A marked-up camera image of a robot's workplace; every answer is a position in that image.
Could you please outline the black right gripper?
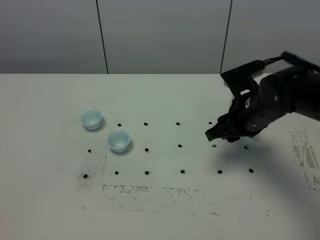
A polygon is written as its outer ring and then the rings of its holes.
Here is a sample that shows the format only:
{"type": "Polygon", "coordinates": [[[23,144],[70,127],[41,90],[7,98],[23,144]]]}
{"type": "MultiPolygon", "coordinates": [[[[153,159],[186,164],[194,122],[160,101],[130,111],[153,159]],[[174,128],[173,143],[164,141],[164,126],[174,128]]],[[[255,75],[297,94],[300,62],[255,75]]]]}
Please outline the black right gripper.
{"type": "Polygon", "coordinates": [[[247,97],[241,105],[232,103],[229,112],[219,117],[217,123],[205,132],[207,140],[224,139],[233,143],[240,138],[254,137],[265,128],[257,109],[258,102],[254,97],[247,97]]]}

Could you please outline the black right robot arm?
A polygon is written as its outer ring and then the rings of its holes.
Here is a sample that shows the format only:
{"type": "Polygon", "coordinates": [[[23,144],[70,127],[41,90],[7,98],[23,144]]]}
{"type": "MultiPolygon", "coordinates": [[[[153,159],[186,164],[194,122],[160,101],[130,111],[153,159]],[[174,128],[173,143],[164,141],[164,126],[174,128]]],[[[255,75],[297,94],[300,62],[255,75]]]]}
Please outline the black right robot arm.
{"type": "Polygon", "coordinates": [[[254,137],[288,113],[320,119],[320,67],[293,53],[254,60],[222,73],[233,100],[205,132],[208,141],[254,137]]]}

